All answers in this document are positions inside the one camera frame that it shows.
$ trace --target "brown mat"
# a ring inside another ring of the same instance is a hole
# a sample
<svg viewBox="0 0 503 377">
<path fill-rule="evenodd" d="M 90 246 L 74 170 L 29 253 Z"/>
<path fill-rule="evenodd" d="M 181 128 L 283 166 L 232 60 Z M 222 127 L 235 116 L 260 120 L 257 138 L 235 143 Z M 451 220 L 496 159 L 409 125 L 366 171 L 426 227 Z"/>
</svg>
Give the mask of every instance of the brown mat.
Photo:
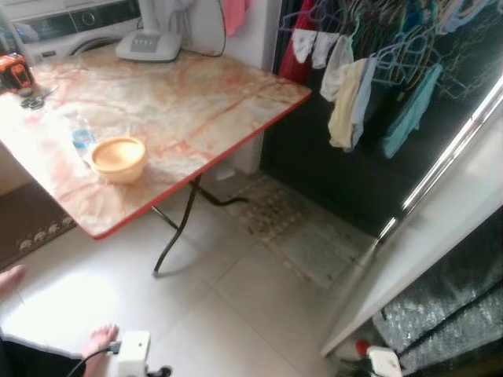
<svg viewBox="0 0 503 377">
<path fill-rule="evenodd" d="M 0 196 L 0 270 L 75 227 L 37 183 Z"/>
</svg>

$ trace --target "yellow cloth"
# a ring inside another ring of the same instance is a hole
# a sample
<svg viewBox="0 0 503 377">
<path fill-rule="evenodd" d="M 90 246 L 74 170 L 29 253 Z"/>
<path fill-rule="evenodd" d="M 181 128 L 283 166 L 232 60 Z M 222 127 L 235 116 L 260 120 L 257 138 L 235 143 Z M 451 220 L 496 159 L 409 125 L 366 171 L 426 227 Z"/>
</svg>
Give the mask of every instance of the yellow cloth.
<svg viewBox="0 0 503 377">
<path fill-rule="evenodd" d="M 353 122 L 351 115 L 354 101 L 360 89 L 360 81 L 365 68 L 366 59 L 350 63 L 340 91 L 337 94 L 336 107 L 329 121 L 330 145 L 336 148 L 350 148 Z"/>
</svg>

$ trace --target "pink cloth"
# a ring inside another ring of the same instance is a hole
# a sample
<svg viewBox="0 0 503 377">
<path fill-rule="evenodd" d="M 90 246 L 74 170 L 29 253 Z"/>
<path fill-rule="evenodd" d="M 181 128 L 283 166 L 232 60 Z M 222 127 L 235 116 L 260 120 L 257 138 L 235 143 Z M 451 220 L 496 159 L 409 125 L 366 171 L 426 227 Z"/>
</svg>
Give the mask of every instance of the pink cloth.
<svg viewBox="0 0 503 377">
<path fill-rule="evenodd" d="M 246 11 L 251 0 L 222 0 L 223 17 L 226 22 L 226 34 L 233 37 L 237 29 L 244 24 Z"/>
</svg>

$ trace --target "plastic water bottle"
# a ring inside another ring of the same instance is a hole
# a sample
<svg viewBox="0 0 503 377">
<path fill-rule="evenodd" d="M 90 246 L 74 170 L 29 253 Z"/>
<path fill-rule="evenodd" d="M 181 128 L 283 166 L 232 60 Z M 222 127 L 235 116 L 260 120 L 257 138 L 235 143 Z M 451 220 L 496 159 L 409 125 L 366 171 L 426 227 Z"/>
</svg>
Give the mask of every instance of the plastic water bottle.
<svg viewBox="0 0 503 377">
<path fill-rule="evenodd" d="M 77 153 L 79 153 L 80 158 L 85 161 L 87 154 L 96 143 L 93 131 L 91 131 L 89 123 L 86 119 L 83 118 L 76 110 L 69 112 L 64 116 L 68 120 L 68 126 L 72 136 L 72 144 Z"/>
</svg>

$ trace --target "foot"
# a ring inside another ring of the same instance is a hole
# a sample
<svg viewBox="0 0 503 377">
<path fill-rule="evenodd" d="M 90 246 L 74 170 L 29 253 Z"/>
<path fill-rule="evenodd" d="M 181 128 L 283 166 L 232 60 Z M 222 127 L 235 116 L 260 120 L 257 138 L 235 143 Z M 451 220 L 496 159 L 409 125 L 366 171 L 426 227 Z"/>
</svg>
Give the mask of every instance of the foot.
<svg viewBox="0 0 503 377">
<path fill-rule="evenodd" d="M 14 292 L 27 272 L 28 268 L 25 265 L 17 265 L 0 273 L 0 302 Z"/>
<path fill-rule="evenodd" d="M 90 341 L 84 347 L 82 352 L 83 358 L 95 353 L 96 351 L 102 350 L 110 345 L 111 342 L 116 340 L 117 334 L 119 334 L 119 328 L 114 324 L 107 324 L 101 328 L 98 328 L 91 335 Z M 104 353 L 99 353 L 96 356 L 91 357 L 86 361 L 86 372 L 83 377 L 92 377 L 95 375 L 99 364 L 105 358 Z"/>
</svg>

